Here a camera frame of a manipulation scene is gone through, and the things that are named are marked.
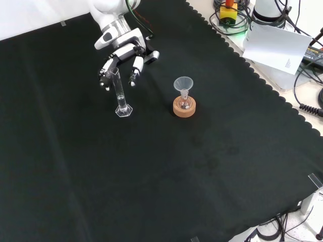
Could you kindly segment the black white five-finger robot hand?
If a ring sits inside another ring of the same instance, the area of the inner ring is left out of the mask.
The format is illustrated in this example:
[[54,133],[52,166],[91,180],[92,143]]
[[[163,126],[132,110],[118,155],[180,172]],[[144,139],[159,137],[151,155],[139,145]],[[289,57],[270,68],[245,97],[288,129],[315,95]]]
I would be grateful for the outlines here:
[[95,43],[95,48],[100,50],[112,46],[114,51],[107,57],[106,63],[99,70],[99,83],[109,91],[112,78],[112,69],[123,64],[131,58],[135,58],[130,75],[129,84],[135,86],[145,64],[150,64],[159,58],[159,52],[149,45],[150,38],[144,38],[139,28],[122,35],[116,27],[110,27]]

